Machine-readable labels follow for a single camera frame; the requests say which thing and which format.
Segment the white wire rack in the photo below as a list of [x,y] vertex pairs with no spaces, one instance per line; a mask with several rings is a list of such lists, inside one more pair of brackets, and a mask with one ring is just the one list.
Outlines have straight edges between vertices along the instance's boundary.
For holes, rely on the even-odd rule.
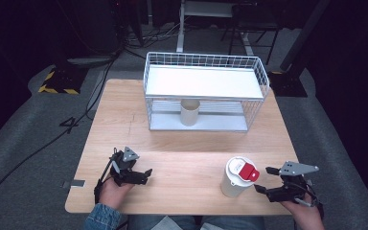
[[[269,82],[258,57],[147,55],[144,91],[150,130],[248,131]],[[194,126],[180,123],[182,99],[199,99]]]

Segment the chair leg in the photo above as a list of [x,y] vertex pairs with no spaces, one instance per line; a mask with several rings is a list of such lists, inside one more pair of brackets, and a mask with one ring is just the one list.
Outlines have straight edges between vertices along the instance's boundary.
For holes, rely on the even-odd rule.
[[270,60],[271,52],[273,51],[274,43],[276,42],[276,38],[277,38],[277,34],[278,34],[278,33],[279,33],[279,30],[277,30],[277,31],[276,31],[276,34],[274,34],[273,41],[271,42],[270,51],[268,52],[267,61],[265,62],[265,64],[266,64],[266,65],[268,65],[268,61]]
[[258,43],[260,41],[260,39],[265,35],[266,31],[263,31],[262,34],[259,36],[258,39],[256,39],[256,43]]
[[226,27],[225,32],[223,33],[222,37],[220,38],[220,41],[223,41],[223,39],[225,38],[227,32],[228,32],[228,28]]
[[234,36],[235,36],[235,27],[232,29],[232,34],[231,34],[231,43],[229,44],[229,54],[228,56],[230,56],[232,54],[232,45],[234,44]]

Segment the dark background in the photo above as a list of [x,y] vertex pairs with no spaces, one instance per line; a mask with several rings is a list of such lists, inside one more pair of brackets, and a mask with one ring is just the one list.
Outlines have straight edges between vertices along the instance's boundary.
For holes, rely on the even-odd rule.
[[[171,9],[179,1],[167,2],[152,1],[156,26],[177,20]],[[123,33],[126,22],[117,20],[112,2],[60,3],[62,8],[57,1],[0,0],[0,128],[31,96],[32,76],[61,58],[95,55],[88,47],[112,51],[115,36]],[[316,3],[292,1],[283,25],[302,28]],[[41,21],[42,15],[49,19]],[[316,96],[368,188],[368,1],[331,1],[302,47],[292,65],[310,71]]]

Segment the gray carpet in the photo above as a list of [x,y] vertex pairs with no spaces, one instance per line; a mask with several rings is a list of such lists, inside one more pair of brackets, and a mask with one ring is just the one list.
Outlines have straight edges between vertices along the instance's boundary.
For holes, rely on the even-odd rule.
[[[184,52],[225,55],[229,36],[219,41],[222,33],[223,30],[215,28],[187,32]],[[298,30],[279,33],[266,71],[279,70],[298,34]],[[145,56],[148,51],[174,52],[175,45],[173,36],[146,49],[130,50]],[[267,49],[254,52],[265,60]],[[244,52],[237,49],[234,55]],[[143,59],[122,53],[107,77],[141,79],[144,63]],[[59,124],[71,117],[80,118],[87,105],[93,103],[91,94],[94,97],[98,94],[94,88],[103,76],[104,66],[89,70],[79,95],[37,93],[52,67],[31,79],[29,87],[33,95],[0,131],[0,180],[19,162],[60,135],[66,127]],[[299,161],[320,168],[307,178],[313,180],[316,192],[325,202],[325,226],[338,230],[368,229],[367,189],[315,98],[314,82],[308,71],[302,74],[301,81],[309,94],[307,98],[277,98],[277,102]],[[90,117],[95,116],[95,108],[89,112]],[[2,183],[0,229],[81,229],[87,214],[69,214],[64,210],[68,190],[63,183],[74,177],[91,124],[90,119],[82,117],[70,134],[31,157]],[[268,230],[293,229],[289,216],[266,217],[265,223]]]

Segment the white shelf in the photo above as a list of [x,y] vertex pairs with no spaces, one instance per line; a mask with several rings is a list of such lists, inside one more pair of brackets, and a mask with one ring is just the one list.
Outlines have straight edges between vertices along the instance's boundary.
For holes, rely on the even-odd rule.
[[185,15],[192,16],[213,16],[213,17],[232,17],[233,3],[218,2],[185,2]]
[[263,100],[253,69],[151,65],[147,97]]
[[180,101],[154,101],[151,130],[247,131],[240,102],[201,102],[195,125],[180,122]]

